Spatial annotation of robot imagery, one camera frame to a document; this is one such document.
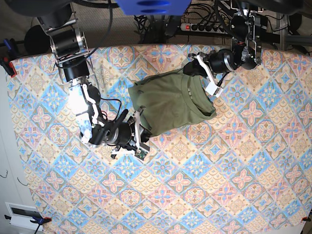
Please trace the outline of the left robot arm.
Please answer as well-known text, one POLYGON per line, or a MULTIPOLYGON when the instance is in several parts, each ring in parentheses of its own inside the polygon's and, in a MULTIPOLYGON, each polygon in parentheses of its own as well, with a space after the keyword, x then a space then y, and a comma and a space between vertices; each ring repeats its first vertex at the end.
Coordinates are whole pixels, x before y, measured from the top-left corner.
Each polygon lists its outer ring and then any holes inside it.
POLYGON ((232 37, 231 49, 221 49, 208 54, 189 54, 192 61, 183 67, 183 73, 189 76, 203 76, 209 83, 206 92, 219 97, 223 91, 222 80, 216 75, 226 76, 239 67, 251 70, 260 65, 261 60, 261 16, 260 9, 269 10, 290 17, 290 23, 279 32, 287 30, 290 35, 283 36, 286 41, 301 53, 306 54, 306 47, 312 44, 310 36, 298 34, 296 25, 302 16, 311 18, 312 2, 310 0, 233 0, 231 7, 236 10, 229 24, 220 15, 221 2, 214 1, 214 15, 224 31, 232 37))

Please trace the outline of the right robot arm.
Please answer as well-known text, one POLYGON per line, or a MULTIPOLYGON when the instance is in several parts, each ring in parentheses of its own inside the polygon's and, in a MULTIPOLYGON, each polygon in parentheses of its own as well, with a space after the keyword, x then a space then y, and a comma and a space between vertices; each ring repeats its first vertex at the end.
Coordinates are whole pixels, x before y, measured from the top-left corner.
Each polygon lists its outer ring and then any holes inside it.
POLYGON ((94 74, 84 33, 77 27, 76 13, 70 0, 8 0, 16 13, 35 17, 49 37, 61 80, 69 86, 69 103, 80 128, 81 141, 94 146, 112 146, 111 158, 130 154, 143 160, 150 151, 150 134, 140 125, 143 109, 125 120, 128 110, 118 111, 110 120, 101 110, 103 100, 97 87, 88 79, 94 74))

